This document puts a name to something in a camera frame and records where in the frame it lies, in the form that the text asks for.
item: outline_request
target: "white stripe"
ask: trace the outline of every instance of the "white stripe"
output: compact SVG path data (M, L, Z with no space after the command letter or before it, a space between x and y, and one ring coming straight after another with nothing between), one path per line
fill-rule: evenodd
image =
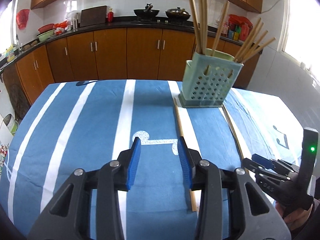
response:
M18 175L18 170L20 167L20 163L21 163L21 159L23 157L23 154L26 150L26 147L29 143L30 137L33 133L33 131L35 130L36 126L38 125L39 121L41 120L42 116L44 115L44 113L47 111L48 107L51 105L52 101L55 99L55 97L59 94L60 90L64 87L66 83L61 83L56 90L52 93L52 95L49 97L49 99L47 100L47 102L44 104L44 106L41 108L41 110L39 111L38 115L36 116L36 118L33 120L26 136L24 137L19 150L18 150L18 154L17 157L14 161L14 165L12 168L12 175L10 178L10 186L9 186L9 193L8 193L8 216L11 220L11 222L13 223L13 195L14 195L14 189L15 189L15 185L16 185L16 179L17 179L17 175Z
M259 131L262 133L263 138L267 141L269 147L271 148L271 151L275 157L276 160L281 159L281 156L279 154L279 151L274 144L269 132L267 131L266 127L261 123L259 117L255 114L255 112L252 110L252 108L249 106L249 104L244 100L242 95L234 88L231 88L231 90L234 92L234 94L237 96L239 99L240 103L247 108L248 112L250 113L251 118L256 122ZM299 166L298 159L295 154L292 154L293 157L295 158L296 165Z
M130 133L133 112L134 89L136 81L127 80L118 119L112 159L116 160L120 152L130 148ZM124 239L127 239L127 192L118 191L119 209Z
M80 97L78 98L78 101L73 107L71 114L68 117L68 120L65 123L58 137L56 146L53 150L53 153L49 162L47 174L45 176L44 186L42 190L42 198L40 203L40 212L43 211L45 206L52 199L54 187L56 185L56 181L58 177L61 159L66 149L70 134L95 84L96 83L93 82L86 85L85 89L82 91Z
M189 149L196 150L201 155L197 137L196 137L195 131L193 130L193 126L190 120L190 116L188 114L188 110L181 106L181 103L178 98L178 95L180 94L178 84L176 81L168 81L168 84L171 91L172 99L173 100L176 99L177 101L179 116L181 119L181 126L182 126L181 128L183 131L183 137L186 141L186 144ZM201 190L195 191L195 197L196 197L197 210L199 210L200 201L201 201Z

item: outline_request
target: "plastic bag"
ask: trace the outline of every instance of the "plastic bag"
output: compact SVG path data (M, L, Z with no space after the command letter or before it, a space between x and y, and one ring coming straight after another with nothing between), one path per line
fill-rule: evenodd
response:
M24 30L26 28L29 19L29 12L29 9L22 9L17 13L16 22L19 30Z

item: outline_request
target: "bottle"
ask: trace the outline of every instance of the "bottle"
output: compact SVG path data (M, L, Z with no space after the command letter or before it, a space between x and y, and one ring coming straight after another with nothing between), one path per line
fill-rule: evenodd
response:
M239 36L239 40L245 41L248 35L249 35L249 26L247 25L247 23L244 23L241 25L241 33Z
M108 22L111 23L112 21L113 21L113 11L112 11L112 8L109 8Z

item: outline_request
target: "kitchen counter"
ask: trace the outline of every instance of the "kitchen counter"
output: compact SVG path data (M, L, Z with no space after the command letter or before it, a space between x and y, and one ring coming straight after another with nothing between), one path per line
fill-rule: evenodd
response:
M175 23L164 23L164 21L167 19L165 17L158 17L158 19L161 20L160 23L157 22L138 22L137 17L135 16L129 16L129 17L115 17L114 22L112 23L105 23L105 24L97 24L97 25L91 25L86 27L80 27L76 30L71 30L65 33L62 33L60 35L57 35L55 37L49 38L46 41L40 42L37 45L31 47L30 49L22 52L21 54L17 55L12 61L4 64L2 67L0 67L0 75L3 73L3 71L9 67L10 65L15 64L18 60L23 58L24 56L28 55L33 50L39 48L40 46L47 44L51 41L55 41L60 38L65 38L71 35L79 34L79 33L85 33L85 32L91 32L91 31L97 31L97 30L104 30L104 29L114 29L114 28L159 28L159 29L168 29L168 30L175 30L175 31L183 31L183 32L189 32L194 33L193 23L190 21L186 21L185 25L179 25ZM209 26L208 36L215 37L216 36L217 28ZM241 46L242 43L238 41L230 40L226 37L221 37L222 40L225 40L227 42L234 43L236 45Z

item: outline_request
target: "window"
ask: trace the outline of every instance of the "window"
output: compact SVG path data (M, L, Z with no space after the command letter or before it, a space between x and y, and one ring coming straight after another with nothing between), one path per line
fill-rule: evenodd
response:
M17 1L12 0L0 15L0 53L4 53L16 40Z
M320 6L316 0L286 0L281 50L320 81L320 45L315 28L320 23Z

